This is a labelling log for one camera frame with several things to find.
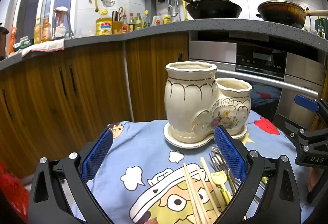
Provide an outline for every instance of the yellow jar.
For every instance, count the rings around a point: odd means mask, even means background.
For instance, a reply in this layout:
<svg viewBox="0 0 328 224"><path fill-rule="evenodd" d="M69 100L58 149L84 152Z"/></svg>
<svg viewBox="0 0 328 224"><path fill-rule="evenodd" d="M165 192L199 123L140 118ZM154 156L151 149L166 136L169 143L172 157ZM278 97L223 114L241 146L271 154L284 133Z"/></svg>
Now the yellow jar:
<svg viewBox="0 0 328 224"><path fill-rule="evenodd" d="M170 15L165 15L163 23L165 24L165 23L170 23L170 22L171 22Z"/></svg>
<svg viewBox="0 0 328 224"><path fill-rule="evenodd" d="M112 18L99 18L96 20L96 35L112 34Z"/></svg>

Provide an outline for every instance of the wooden chopstick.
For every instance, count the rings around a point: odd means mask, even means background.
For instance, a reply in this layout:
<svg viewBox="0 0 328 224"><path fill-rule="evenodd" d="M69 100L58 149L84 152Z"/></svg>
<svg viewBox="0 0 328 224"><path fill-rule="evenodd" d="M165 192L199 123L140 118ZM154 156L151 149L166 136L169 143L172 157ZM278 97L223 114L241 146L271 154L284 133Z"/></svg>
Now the wooden chopstick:
<svg viewBox="0 0 328 224"><path fill-rule="evenodd" d="M190 190L192 193L192 196L194 197L195 203L196 203L196 207L197 207L197 211L200 217L200 220L202 222L202 224L211 224L211 221L205 211L204 205L200 199L200 196L198 194L198 192L195 189L195 185L192 181L192 178L190 176L190 173L188 171L187 165L186 163L183 163L183 168L185 170L186 176L187 176L187 181L189 182L189 186L190 186Z"/></svg>
<svg viewBox="0 0 328 224"><path fill-rule="evenodd" d="M190 186L189 186L189 181L187 180L187 175L186 175L185 168L183 168L183 174L184 174L184 177L185 177L187 191L188 191L188 194L189 194L191 207L192 207L192 211L194 213L196 224L201 224L200 218L199 218L199 215L198 215L198 211L197 211L197 208L196 208L195 200L194 200L194 197L192 196L191 189L190 189Z"/></svg>
<svg viewBox="0 0 328 224"><path fill-rule="evenodd" d="M218 202L219 202L219 204L220 204L220 207L221 207L221 209L222 209L222 211L223 211L223 210L226 208L226 205L225 205L225 202L224 202L224 200L223 200L223 197L222 197L222 195L218 192L218 189L216 188L216 185L214 184L214 182L213 182L213 180L212 180L210 170L208 169L208 166L207 166L207 164L206 164L206 162L205 162L204 157L201 157L199 160L200 160L200 163L201 163L201 165L203 166L203 168L204 168L204 170L205 170L205 172L206 172L206 175L207 175L207 177L208 177L208 179L209 179L209 181L210 181L210 184L212 185L212 188L213 188L213 190L214 190L214 194L215 194L215 196L216 196L216 198L217 198L217 200L218 200Z"/></svg>
<svg viewBox="0 0 328 224"><path fill-rule="evenodd" d="M207 196L208 196L208 198L210 199L210 202L211 202L211 204L212 204L212 206L213 206L214 212L215 212L216 216L219 217L220 212L219 212L219 210L218 210L218 208L217 208L217 206L216 206L216 204L215 204L215 202L214 202L214 199L213 199L213 197L212 197L212 195L211 195L211 193L210 193L210 191L209 191L209 189L208 189L208 187L207 187L207 184L206 184L206 182L205 182L205 179L203 179L203 177L202 177L202 175L201 175L201 171L200 171L200 169L199 169L198 167L196 167L196 169L197 169L198 175L199 175L199 177L200 177L200 179L201 179L201 181L202 181L202 183L203 183L203 186L204 186L204 189L205 189L205 191L206 191L206 193L207 193Z"/></svg>

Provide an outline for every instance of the white ceramic vase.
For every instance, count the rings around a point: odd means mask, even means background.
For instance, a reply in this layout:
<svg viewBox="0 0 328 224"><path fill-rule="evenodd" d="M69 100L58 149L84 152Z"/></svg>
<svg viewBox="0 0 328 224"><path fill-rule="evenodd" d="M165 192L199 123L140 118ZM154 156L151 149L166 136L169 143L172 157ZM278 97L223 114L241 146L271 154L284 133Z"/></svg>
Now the white ceramic vase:
<svg viewBox="0 0 328 224"><path fill-rule="evenodd" d="M216 66L205 62L175 62L165 68L165 110L172 137L196 143L219 125L230 135L241 130L251 107L250 84L215 80Z"/></svg>

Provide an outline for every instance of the yellow star print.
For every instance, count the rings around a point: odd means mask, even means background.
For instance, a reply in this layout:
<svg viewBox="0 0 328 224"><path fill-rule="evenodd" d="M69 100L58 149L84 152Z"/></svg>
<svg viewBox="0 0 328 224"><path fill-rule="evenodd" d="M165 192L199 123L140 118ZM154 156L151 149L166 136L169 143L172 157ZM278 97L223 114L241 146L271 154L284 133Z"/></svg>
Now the yellow star print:
<svg viewBox="0 0 328 224"><path fill-rule="evenodd" d="M254 143L250 138L249 138L249 132L245 134L245 136L241 139L241 142L245 145L246 142L249 143Z"/></svg>

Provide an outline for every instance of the saucer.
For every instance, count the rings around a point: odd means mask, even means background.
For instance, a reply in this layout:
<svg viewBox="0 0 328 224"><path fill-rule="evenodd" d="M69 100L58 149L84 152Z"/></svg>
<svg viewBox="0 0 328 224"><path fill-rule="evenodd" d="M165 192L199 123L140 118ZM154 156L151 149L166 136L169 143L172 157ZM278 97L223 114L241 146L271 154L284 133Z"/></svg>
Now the saucer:
<svg viewBox="0 0 328 224"><path fill-rule="evenodd" d="M207 137L205 137L205 139L203 139L200 142L197 143L183 143L178 141L177 139L175 139L172 135L171 135L171 131L172 131L172 127L169 123L167 123L164 127L164 137L165 139L172 145L176 146L176 147L180 147L180 148L184 148L184 149L193 149L193 148L198 148L201 147L203 145L206 145L210 140L212 140L214 138L214 134L211 133L209 134Z"/></svg>
<svg viewBox="0 0 328 224"><path fill-rule="evenodd" d="M245 134L246 134L246 132L247 132L247 125L246 125L246 123L245 123L245 124L243 125L243 127L240 129L240 131L239 131L237 134L232 135L231 137L232 137L233 139L237 140L237 139L240 139L240 138L244 137Z"/></svg>

